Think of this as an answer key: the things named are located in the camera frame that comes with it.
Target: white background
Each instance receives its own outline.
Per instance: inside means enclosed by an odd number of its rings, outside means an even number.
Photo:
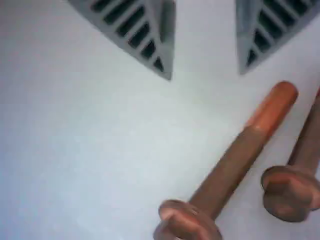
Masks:
[[[115,47],[66,1],[0,1],[0,238],[151,240],[158,206],[188,200],[280,80],[299,89],[283,125],[216,223],[225,240],[318,240],[262,206],[320,83],[320,18],[237,73],[233,0],[177,2],[172,82]]]

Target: bolt shaft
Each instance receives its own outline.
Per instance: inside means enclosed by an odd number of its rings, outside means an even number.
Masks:
[[[288,165],[315,175],[320,160],[320,97],[310,110]]]

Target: bolt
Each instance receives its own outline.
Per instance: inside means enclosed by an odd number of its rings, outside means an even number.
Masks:
[[[167,200],[155,240],[221,240],[214,220],[298,96],[289,82],[275,85],[190,201]]]
[[[319,93],[287,165],[273,166],[261,177],[263,205],[283,221],[302,222],[320,208],[320,182],[315,178],[320,160]]]

